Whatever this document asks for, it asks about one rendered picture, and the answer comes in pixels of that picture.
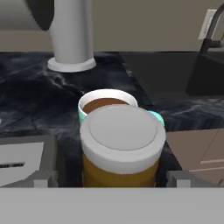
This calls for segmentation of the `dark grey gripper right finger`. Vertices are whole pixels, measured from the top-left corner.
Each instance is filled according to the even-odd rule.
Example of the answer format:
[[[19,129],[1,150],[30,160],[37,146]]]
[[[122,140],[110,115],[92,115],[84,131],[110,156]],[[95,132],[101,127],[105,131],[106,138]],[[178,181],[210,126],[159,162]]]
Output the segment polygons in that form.
[[[167,187],[217,187],[216,184],[196,178],[189,171],[168,171]]]

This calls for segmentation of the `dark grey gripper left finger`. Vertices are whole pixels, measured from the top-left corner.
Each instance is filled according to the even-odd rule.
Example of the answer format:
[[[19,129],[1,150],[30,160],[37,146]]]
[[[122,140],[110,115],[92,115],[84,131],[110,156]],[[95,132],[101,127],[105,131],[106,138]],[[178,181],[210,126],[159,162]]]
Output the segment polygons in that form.
[[[22,177],[3,187],[57,187],[58,173],[56,171],[35,171],[31,175]]]

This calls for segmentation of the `amber bottle with white lid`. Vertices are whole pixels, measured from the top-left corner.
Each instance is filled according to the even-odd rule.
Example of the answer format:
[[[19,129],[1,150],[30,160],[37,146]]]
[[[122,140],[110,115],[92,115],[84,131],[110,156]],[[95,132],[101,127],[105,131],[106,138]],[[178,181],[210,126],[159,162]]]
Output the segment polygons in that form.
[[[85,187],[153,187],[164,148],[164,125],[128,105],[91,112],[80,126]]]

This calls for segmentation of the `teal mug with coffee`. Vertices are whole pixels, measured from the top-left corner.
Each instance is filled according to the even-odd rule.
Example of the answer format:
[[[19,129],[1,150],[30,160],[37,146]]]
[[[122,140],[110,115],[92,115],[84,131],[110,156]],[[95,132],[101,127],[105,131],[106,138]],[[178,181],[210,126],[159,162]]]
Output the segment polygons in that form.
[[[84,94],[78,102],[79,122],[82,123],[85,117],[95,109],[117,104],[138,106],[136,98],[122,90],[104,88],[90,91]]]

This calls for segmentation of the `brown cupboard door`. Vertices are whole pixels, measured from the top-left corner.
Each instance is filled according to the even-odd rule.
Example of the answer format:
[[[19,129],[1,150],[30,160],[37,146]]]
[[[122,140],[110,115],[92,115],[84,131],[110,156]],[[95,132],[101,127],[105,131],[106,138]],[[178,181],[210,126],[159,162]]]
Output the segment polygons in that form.
[[[218,184],[224,179],[223,168],[203,168],[200,161],[214,140],[218,129],[176,131],[167,133],[167,141],[183,170],[197,178]]]

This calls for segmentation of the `grey box with pale top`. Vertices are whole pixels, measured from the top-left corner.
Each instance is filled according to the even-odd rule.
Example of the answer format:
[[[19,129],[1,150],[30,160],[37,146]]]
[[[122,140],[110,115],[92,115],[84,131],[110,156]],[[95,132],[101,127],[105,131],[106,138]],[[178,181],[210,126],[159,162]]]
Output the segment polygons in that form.
[[[57,172],[53,136],[0,138],[0,187],[36,171]]]

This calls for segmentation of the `brown drawer front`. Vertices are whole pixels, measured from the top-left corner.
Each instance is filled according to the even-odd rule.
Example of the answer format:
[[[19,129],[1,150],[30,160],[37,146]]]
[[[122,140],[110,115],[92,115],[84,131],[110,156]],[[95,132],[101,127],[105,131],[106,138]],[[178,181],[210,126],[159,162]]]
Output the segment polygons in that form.
[[[224,167],[224,129],[219,129],[199,164],[203,168]]]

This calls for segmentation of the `dark sink basin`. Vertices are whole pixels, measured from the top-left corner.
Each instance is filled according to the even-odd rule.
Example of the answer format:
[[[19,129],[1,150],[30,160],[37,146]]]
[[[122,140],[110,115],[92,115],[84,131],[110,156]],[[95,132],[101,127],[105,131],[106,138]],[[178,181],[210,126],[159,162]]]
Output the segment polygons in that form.
[[[224,52],[122,52],[151,99],[224,98]]]

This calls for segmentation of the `dark grey tap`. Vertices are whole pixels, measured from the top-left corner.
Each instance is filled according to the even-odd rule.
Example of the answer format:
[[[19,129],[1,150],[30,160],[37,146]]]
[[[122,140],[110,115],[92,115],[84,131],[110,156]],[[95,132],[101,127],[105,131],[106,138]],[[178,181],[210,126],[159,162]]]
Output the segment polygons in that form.
[[[199,50],[200,54],[206,54],[209,48],[222,48],[224,46],[223,40],[212,39],[214,29],[218,24],[218,20],[223,11],[224,11],[224,3],[217,9],[217,11],[213,15],[211,24],[208,26],[206,37],[203,39],[201,48]]]

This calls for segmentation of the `white cylindrical post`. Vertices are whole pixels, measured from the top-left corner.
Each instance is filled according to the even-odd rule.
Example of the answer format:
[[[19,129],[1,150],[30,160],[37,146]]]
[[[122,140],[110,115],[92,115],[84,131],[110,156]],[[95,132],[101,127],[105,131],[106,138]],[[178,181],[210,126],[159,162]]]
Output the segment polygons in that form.
[[[50,35],[53,57],[47,62],[49,69],[74,73],[96,66],[91,0],[54,0]]]

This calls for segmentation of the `white wall socket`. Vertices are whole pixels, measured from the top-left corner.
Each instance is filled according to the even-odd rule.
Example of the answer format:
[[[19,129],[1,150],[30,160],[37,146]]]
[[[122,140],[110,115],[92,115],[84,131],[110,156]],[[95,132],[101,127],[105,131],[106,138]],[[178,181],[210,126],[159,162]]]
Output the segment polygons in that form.
[[[203,24],[201,26],[201,30],[200,30],[200,33],[199,33],[198,40],[202,40],[206,37],[209,26],[212,22],[212,19],[214,17],[215,12],[216,12],[216,10],[211,10],[211,9],[207,10],[204,21],[203,21]]]

